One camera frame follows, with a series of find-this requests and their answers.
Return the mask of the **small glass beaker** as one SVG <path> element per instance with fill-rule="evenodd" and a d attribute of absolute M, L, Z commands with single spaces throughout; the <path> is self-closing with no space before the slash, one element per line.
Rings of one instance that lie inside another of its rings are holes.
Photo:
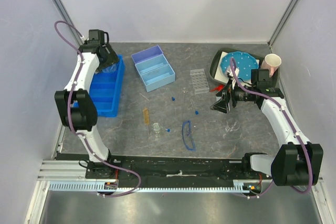
<path fill-rule="evenodd" d="M 155 137 L 158 137 L 159 136 L 159 133 L 161 131 L 161 126 L 159 123 L 153 123 L 152 125 L 152 129 L 153 129 L 153 132 L 155 134 Z"/>

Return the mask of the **white paper sheet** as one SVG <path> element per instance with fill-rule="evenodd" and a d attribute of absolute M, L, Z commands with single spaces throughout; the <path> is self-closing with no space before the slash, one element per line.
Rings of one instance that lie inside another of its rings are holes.
<path fill-rule="evenodd" d="M 224 74 L 229 67 L 230 59 L 234 58 L 239 69 L 238 78 L 243 82 L 250 83 L 251 71 L 259 68 L 259 60 L 249 53 L 242 51 L 219 51 L 212 62 L 211 76 L 218 82 L 226 84 L 228 77 Z"/>

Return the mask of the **right blue cap tube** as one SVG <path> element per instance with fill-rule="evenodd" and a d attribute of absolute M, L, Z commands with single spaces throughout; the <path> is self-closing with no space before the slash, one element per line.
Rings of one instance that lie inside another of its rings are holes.
<path fill-rule="evenodd" d="M 193 109 L 194 109 L 195 114 L 198 115 L 199 112 L 198 112 L 198 110 L 197 110 L 197 108 L 196 108 L 196 106 L 195 106 L 195 103 L 194 103 L 193 99 L 191 99 L 190 102 L 191 102 L 191 105 L 192 105 L 192 107 L 193 107 Z"/>

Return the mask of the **blue compartment bin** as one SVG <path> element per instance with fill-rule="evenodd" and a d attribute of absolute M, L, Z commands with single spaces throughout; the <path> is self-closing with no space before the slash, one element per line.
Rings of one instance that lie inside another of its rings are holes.
<path fill-rule="evenodd" d="M 97 109 L 98 116 L 114 118 L 118 115 L 125 65 L 122 55 L 113 72 L 95 73 L 89 95 Z"/>

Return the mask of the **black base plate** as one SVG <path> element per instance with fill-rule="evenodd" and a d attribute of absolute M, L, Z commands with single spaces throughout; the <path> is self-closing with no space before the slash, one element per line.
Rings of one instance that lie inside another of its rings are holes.
<path fill-rule="evenodd" d="M 230 186 L 234 180 L 269 180 L 239 159 L 111 156 L 111 167 L 88 162 L 86 179 L 117 179 L 123 186 Z"/>

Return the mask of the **upper blue cap tube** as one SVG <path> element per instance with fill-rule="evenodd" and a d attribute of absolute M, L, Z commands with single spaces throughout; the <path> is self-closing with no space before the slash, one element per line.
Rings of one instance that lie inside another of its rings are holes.
<path fill-rule="evenodd" d="M 175 97 L 174 97 L 172 91 L 171 91 L 169 88 L 166 88 L 166 91 L 167 91 L 167 93 L 169 94 L 169 96 L 171 97 L 171 100 L 172 100 L 172 101 L 175 101 Z"/>

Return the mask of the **teal dotted plate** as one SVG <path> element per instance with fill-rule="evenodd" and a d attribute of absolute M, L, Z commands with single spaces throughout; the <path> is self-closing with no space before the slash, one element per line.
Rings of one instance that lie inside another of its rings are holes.
<path fill-rule="evenodd" d="M 245 82 L 251 79 L 251 71 L 259 68 L 258 61 L 252 55 L 246 52 L 234 51 L 226 54 L 220 61 L 219 66 L 222 73 L 229 67 L 231 58 L 234 58 L 236 67 L 239 69 L 237 77 Z"/>

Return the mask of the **purple plastic box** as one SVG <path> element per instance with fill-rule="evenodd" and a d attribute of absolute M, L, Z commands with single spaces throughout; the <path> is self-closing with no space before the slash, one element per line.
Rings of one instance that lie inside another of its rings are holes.
<path fill-rule="evenodd" d="M 143 51 L 134 53 L 131 55 L 131 58 L 134 64 L 141 63 L 145 60 L 149 60 L 156 56 L 162 55 L 163 51 L 159 45 L 153 46 L 151 48 L 145 49 Z"/>

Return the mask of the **clear flask white cap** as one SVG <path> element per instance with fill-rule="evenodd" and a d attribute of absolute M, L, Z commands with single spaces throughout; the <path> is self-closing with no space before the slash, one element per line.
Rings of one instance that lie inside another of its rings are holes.
<path fill-rule="evenodd" d="M 101 72 L 103 73 L 114 73 L 117 71 L 117 68 L 118 68 L 118 64 L 115 63 L 115 64 L 112 64 L 104 69 L 101 70 Z"/>

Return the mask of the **clear test tube rack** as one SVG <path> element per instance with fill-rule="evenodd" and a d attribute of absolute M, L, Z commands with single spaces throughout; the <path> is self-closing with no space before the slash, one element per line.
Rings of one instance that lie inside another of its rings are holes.
<path fill-rule="evenodd" d="M 190 71 L 191 82 L 195 94 L 208 93 L 209 85 L 204 69 L 194 69 Z"/>

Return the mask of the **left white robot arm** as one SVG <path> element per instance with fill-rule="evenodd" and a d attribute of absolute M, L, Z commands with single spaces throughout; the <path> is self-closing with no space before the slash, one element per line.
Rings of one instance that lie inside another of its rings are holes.
<path fill-rule="evenodd" d="M 118 63 L 119 57 L 109 44 L 108 33 L 99 29 L 89 30 L 88 39 L 75 49 L 74 72 L 64 89 L 54 95 L 57 110 L 63 126 L 82 141 L 89 161 L 99 163 L 97 173 L 103 178 L 111 178 L 115 165 L 108 161 L 110 151 L 98 132 L 98 112 L 89 89 L 95 73 Z"/>

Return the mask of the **red cap wash bottle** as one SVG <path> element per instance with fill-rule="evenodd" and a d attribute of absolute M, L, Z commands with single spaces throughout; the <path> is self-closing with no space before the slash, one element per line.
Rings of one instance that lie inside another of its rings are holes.
<path fill-rule="evenodd" d="M 211 89 L 210 92 L 220 92 L 225 86 L 223 84 L 216 86 L 215 88 Z"/>

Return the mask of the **light blue box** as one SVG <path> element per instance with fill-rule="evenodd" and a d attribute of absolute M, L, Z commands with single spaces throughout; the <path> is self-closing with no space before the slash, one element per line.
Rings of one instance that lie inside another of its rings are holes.
<path fill-rule="evenodd" d="M 170 64 L 140 75 L 147 92 L 156 90 L 175 81 L 175 72 Z"/>
<path fill-rule="evenodd" d="M 158 56 L 146 59 L 144 61 L 141 61 L 139 63 L 136 63 L 135 68 L 138 74 L 141 76 L 147 72 L 150 72 L 152 70 L 155 70 L 157 68 L 163 67 L 168 64 L 169 62 L 167 61 L 164 55 L 158 55 Z"/>

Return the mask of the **glass stirring pipette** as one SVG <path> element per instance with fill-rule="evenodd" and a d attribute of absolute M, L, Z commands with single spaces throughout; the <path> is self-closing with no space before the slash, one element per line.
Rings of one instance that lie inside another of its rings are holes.
<path fill-rule="evenodd" d="M 186 121 L 186 98 L 188 91 L 186 89 L 183 90 L 183 104 L 182 104 L 182 122 Z"/>

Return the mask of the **glass funnel dish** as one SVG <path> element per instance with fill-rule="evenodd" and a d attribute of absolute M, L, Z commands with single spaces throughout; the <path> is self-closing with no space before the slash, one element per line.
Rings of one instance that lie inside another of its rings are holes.
<path fill-rule="evenodd" d="M 237 119 L 228 119 L 225 126 L 224 139 L 229 139 L 240 129 L 240 122 Z"/>

